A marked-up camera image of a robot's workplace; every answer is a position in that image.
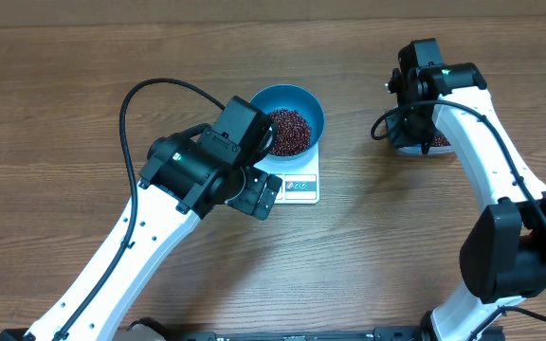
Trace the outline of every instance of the black motor joint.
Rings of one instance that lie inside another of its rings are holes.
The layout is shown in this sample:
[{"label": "black motor joint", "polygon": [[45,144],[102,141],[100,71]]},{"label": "black motor joint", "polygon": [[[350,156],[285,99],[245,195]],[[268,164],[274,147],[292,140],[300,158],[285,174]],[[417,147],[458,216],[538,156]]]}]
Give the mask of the black motor joint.
[{"label": "black motor joint", "polygon": [[[453,89],[477,86],[486,89],[487,83],[473,63],[446,65],[435,39],[413,41],[397,56],[399,68],[391,72],[387,83],[390,94],[396,94],[397,105],[406,106],[423,100],[449,95]],[[438,133],[433,124],[433,106],[421,106],[388,117],[387,129],[394,148],[421,145],[427,154]]]},{"label": "black motor joint", "polygon": [[264,220],[282,179],[253,166],[268,154],[276,132],[269,116],[234,97],[213,126],[200,124],[154,142],[140,184],[170,193],[183,214],[193,210],[203,218],[227,204]]}]

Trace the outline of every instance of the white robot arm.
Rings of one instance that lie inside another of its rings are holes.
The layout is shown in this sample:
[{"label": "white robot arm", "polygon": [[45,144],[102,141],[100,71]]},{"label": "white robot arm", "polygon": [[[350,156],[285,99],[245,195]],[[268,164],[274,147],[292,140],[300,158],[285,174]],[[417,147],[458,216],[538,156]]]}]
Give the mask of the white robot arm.
[{"label": "white robot arm", "polygon": [[[162,82],[189,88],[223,112],[213,126],[200,124],[154,142],[136,185],[125,139],[125,112],[139,89]],[[273,207],[282,180],[254,165],[273,146],[277,126],[246,101],[234,97],[225,107],[183,81],[153,79],[130,91],[119,124],[133,197],[73,285],[20,335],[23,341],[113,339],[155,269],[216,205],[260,220]],[[191,139],[198,135],[196,141]],[[0,340],[20,339],[16,335],[3,331]]]},{"label": "white robot arm", "polygon": [[[190,211],[174,209],[178,201],[156,186],[138,187],[138,212],[131,247],[92,302],[68,330],[66,340],[111,340],[121,319],[172,250],[201,221]],[[35,340],[51,340],[94,288],[115,256],[128,228],[131,201],[113,231],[61,299],[28,329]]]},{"label": "white robot arm", "polygon": [[[420,144],[427,154],[441,132],[458,156],[481,217],[461,249],[463,281],[427,313],[415,339],[471,341],[507,311],[546,289],[546,186],[524,163],[494,111],[487,84],[472,63],[446,65],[434,39],[414,41],[398,55],[387,83],[400,107],[376,121],[374,139],[395,148]],[[388,132],[376,135],[387,120]],[[520,236],[523,227],[532,230]]]}]

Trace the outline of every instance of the wood grain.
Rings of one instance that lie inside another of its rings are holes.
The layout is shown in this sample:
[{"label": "wood grain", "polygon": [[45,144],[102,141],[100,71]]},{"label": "wood grain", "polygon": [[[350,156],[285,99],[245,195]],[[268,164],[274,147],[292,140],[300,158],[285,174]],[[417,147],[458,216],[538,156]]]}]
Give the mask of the wood grain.
[{"label": "wood grain", "polygon": [[[64,293],[129,196],[118,108],[139,81],[174,77],[226,102],[267,85],[312,91],[327,118],[321,201],[258,222],[217,207],[155,273],[122,326],[151,316],[217,332],[414,324],[460,280],[479,214],[454,156],[402,158],[374,142],[383,83],[410,40],[473,62],[508,134],[546,183],[546,17],[0,29],[0,330]],[[136,95],[135,168],[159,136],[218,111],[180,88]],[[524,304],[546,314],[546,292]],[[511,314],[510,340],[546,339]]]},{"label": "wood grain", "polygon": [[0,27],[546,15],[537,0],[0,0]]}]

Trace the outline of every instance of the red beans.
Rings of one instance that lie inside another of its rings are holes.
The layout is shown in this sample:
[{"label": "red beans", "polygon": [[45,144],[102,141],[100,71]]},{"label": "red beans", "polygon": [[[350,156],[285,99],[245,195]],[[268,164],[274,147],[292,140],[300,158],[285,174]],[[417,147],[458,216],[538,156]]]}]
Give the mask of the red beans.
[{"label": "red beans", "polygon": [[300,154],[311,144],[311,127],[298,111],[283,108],[269,113],[279,130],[271,149],[273,155],[292,156]]},{"label": "red beans", "polygon": [[433,143],[431,143],[431,147],[444,147],[449,145],[450,142],[448,142],[447,138],[443,135],[435,137]]}]

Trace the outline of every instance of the kitchen scale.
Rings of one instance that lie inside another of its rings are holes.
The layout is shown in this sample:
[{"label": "kitchen scale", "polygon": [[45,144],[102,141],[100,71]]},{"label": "kitchen scale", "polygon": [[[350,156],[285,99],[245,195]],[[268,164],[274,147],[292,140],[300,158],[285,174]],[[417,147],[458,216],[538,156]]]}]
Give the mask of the kitchen scale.
[{"label": "kitchen scale", "polygon": [[283,180],[275,204],[316,204],[319,201],[319,140],[323,135],[323,109],[307,90],[293,84],[269,86],[250,103],[268,114],[286,108],[296,110],[311,127],[310,147],[294,156],[267,155],[255,167]]}]

